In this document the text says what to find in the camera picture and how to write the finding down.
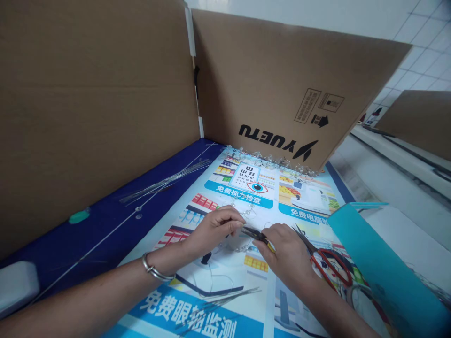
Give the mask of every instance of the eye illustration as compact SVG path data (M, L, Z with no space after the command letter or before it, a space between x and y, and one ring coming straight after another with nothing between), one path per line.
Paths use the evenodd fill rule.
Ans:
M248 187L250 190L252 190L254 192L258 192L258 193L268 192L268 188L266 188L264 185L262 185L260 183L251 182L251 183L248 183Z

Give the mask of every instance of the woman's left hand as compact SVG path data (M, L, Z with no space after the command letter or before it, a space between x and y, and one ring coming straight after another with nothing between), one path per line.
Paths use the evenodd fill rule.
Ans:
M213 250L224 238L246 223L240 213L227 205L208 213L191 235L182 243L184 251L195 259Z

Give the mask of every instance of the yuetu logo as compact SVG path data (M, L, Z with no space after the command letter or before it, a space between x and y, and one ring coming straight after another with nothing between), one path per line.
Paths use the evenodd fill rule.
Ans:
M248 125L243 124L243 125L241 125L240 131L238 132L238 134L243 135L243 133L244 133L244 136L247 138L251 138L251 139L254 139L255 141L260 141L260 142L269 144L270 146L276 146L276 148L282 148L282 146L285 143L285 138L283 136L274 135L273 133L271 133L269 131L262 131L261 135L259 135L260 129L255 128L254 132L253 133L251 133L251 132L252 132L252 128L249 127ZM306 145L300 147L298 149L298 151L295 153L295 155L293 156L293 160L298 158L301 155L304 155L304 162L305 162L305 160L308 159L311 154L311 148L317 142L318 142L318 140L310 142L309 144L306 144ZM296 144L296 141L291 140L282 149L288 150L290 153L293 153L295 144Z

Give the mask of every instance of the blue table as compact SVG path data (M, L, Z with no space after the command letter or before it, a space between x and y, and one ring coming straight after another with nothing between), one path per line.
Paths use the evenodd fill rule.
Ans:
M64 222L0 262L36 265L41 287L39 300L115 268L160 220L206 168L191 173L167 190L125 207L122 197L158 183L197 163L215 160L223 146L202 138L144 175L90 206L89 218L78 224ZM326 167L346 203L354 199L330 163ZM148 202L139 212L137 206Z

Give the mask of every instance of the pliers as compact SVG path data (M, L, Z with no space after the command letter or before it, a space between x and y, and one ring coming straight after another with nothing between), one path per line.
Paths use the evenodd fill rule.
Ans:
M260 231L253 229L253 228L249 228L247 226L243 227L244 230L241 230L243 234L248 235L249 237L259 240L263 243L265 243L268 248L272 251L272 252L276 252L276 250L274 249L274 247L271 245L271 243L268 241L268 239L266 238L266 236L264 234L262 234Z

